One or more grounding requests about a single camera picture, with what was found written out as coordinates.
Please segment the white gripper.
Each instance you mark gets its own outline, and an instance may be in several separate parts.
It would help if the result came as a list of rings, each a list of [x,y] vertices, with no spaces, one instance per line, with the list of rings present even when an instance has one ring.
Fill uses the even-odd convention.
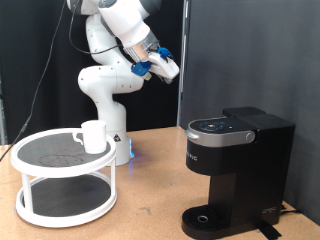
[[[151,63],[151,67],[145,74],[146,80],[149,80],[152,77],[152,73],[154,73],[158,75],[162,82],[171,84],[179,73],[177,64],[170,58],[164,60],[159,53],[151,52],[148,55],[148,60]]]

